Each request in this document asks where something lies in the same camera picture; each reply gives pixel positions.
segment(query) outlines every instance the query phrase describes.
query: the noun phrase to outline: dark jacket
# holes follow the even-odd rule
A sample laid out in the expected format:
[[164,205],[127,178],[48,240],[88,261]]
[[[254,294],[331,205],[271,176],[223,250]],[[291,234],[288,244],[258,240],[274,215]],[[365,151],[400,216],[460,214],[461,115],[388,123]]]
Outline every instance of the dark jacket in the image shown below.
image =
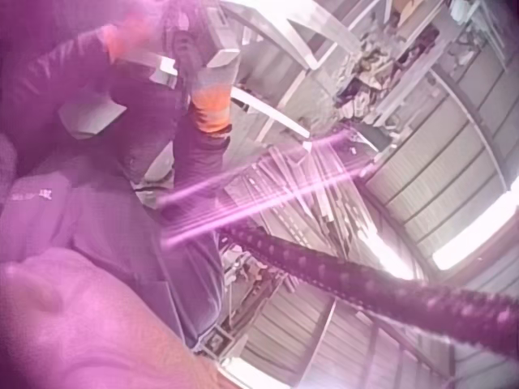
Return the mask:
[[[167,137],[152,144],[150,155],[121,156],[114,149],[118,142],[109,136],[80,142],[64,132],[55,120],[57,108],[108,67],[100,35],[90,32],[24,64],[9,77],[0,128],[19,153],[23,176],[0,215],[0,261],[23,261],[53,246],[77,250],[130,285],[194,347],[221,308],[223,275],[215,234],[187,239],[167,251],[161,248],[160,235],[165,225],[183,229],[190,220],[214,213],[217,186],[180,199],[167,219],[150,215],[132,190],[125,168],[135,158],[152,161]],[[121,140],[125,128],[129,136],[146,136],[158,128],[157,133],[171,138],[174,123],[160,120],[164,116],[161,112],[143,117],[130,107],[105,131],[119,133],[116,140]],[[217,176],[227,146],[228,140],[209,137],[186,119],[179,123],[174,138],[175,190]]]

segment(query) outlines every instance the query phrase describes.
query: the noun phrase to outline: person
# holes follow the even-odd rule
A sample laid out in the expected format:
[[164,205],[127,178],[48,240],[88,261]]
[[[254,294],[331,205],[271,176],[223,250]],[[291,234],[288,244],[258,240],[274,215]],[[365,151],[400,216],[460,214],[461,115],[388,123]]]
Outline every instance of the person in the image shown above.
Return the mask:
[[238,61],[204,69],[194,41],[179,34],[175,52],[191,92],[184,118],[177,119],[178,93],[139,76],[112,78],[114,99],[127,111],[93,139],[73,139],[56,118],[148,31],[132,16],[61,42],[3,78],[0,126],[17,151],[19,177],[0,215],[7,387],[229,385],[189,351],[220,313],[215,233],[169,250],[160,244],[165,226],[185,228],[215,208],[218,185],[151,214],[130,181],[142,178],[173,135],[175,190],[220,173]]

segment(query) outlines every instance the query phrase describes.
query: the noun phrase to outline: jacket sleeve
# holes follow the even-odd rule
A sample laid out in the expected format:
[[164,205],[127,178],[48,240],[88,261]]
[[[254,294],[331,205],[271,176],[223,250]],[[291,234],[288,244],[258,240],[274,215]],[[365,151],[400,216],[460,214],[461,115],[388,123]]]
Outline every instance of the jacket sleeve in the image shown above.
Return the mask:
[[81,34],[4,75],[0,128],[10,136],[20,160],[46,147],[55,135],[48,133],[47,125],[60,106],[109,69],[103,31]]
[[174,140],[175,203],[163,211],[164,238],[182,237],[164,248],[166,276],[187,346],[216,323],[223,299],[223,270],[214,231],[201,231],[217,214],[222,161],[229,139],[198,130],[189,119]]

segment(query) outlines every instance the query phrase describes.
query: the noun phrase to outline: worker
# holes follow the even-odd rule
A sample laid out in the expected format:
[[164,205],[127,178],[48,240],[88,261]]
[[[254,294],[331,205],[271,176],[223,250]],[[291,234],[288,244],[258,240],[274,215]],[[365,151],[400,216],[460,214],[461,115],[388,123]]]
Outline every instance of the worker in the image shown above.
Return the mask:
[[188,351],[220,313],[215,233],[170,250],[159,236],[164,225],[184,229],[211,213],[218,185],[151,215],[130,181],[146,173],[161,151],[153,137],[165,132],[175,134],[175,190],[219,174],[238,61],[202,68],[194,41],[178,35],[174,51],[191,92],[184,118],[175,91],[135,77],[115,82],[127,111],[95,138],[74,140],[55,120],[148,31],[132,16],[82,33],[3,85],[0,126],[17,151],[19,178],[0,215],[0,370],[21,380],[14,387],[217,387],[216,369]]

